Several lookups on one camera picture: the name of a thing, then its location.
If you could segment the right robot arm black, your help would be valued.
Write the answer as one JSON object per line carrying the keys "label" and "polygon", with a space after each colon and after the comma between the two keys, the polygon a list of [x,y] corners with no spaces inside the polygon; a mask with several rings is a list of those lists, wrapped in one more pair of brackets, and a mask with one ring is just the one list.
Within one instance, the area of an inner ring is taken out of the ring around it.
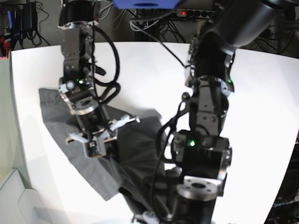
{"label": "right robot arm black", "polygon": [[[120,92],[120,58],[111,38],[97,26],[96,2],[90,0],[63,0],[58,26],[64,32],[61,52],[64,56],[63,76],[59,80],[61,98],[78,119],[83,136],[91,138],[100,131],[114,134],[112,120],[105,105]],[[106,71],[96,65],[95,35],[100,34],[112,48],[115,58],[115,76],[102,82],[96,75]]]}

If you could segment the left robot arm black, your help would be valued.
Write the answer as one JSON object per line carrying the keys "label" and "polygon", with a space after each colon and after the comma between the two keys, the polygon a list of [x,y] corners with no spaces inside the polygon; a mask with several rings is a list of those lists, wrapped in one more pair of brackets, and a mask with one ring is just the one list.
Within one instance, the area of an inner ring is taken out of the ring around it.
{"label": "left robot arm black", "polygon": [[223,196],[232,148],[221,137],[234,92],[230,72],[237,49],[254,41],[288,5],[286,0],[227,0],[200,29],[189,48],[184,109],[165,125],[171,158],[180,173],[154,170],[150,200],[159,224],[209,224]]}

